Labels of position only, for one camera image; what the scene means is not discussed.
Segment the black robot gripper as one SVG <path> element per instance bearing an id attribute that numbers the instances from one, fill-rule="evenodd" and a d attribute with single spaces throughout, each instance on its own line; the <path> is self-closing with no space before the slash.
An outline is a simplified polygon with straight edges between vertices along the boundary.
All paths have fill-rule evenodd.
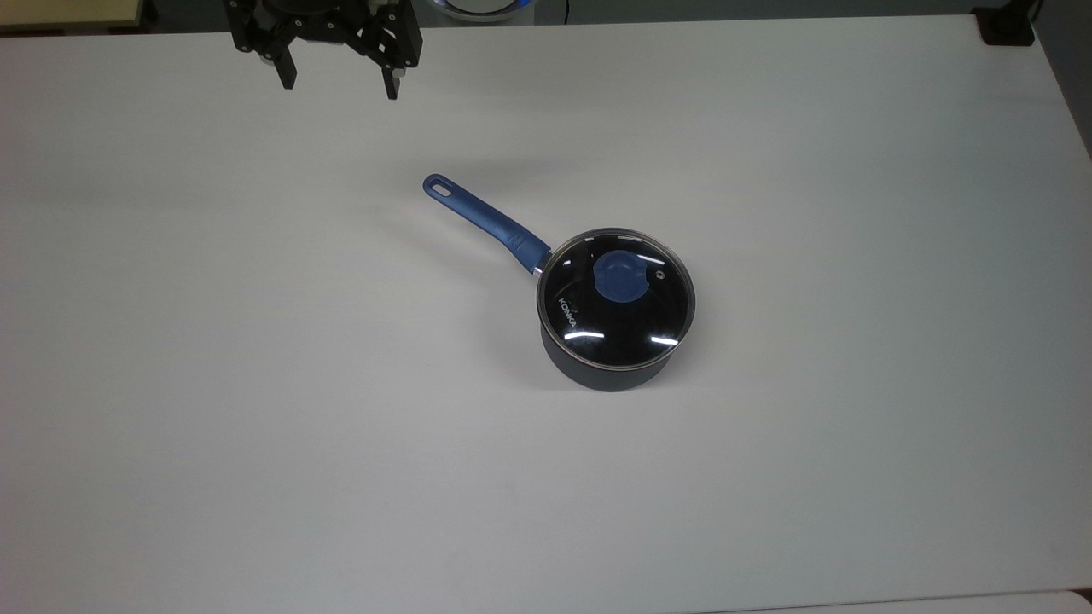
<path id="1" fill-rule="evenodd" d="M 295 87 L 293 42 L 335 43 L 382 67 L 387 101 L 397 101 L 405 67 L 422 57 L 422 28 L 410 1 L 226 1 L 235 49 L 276 68 Z"/>

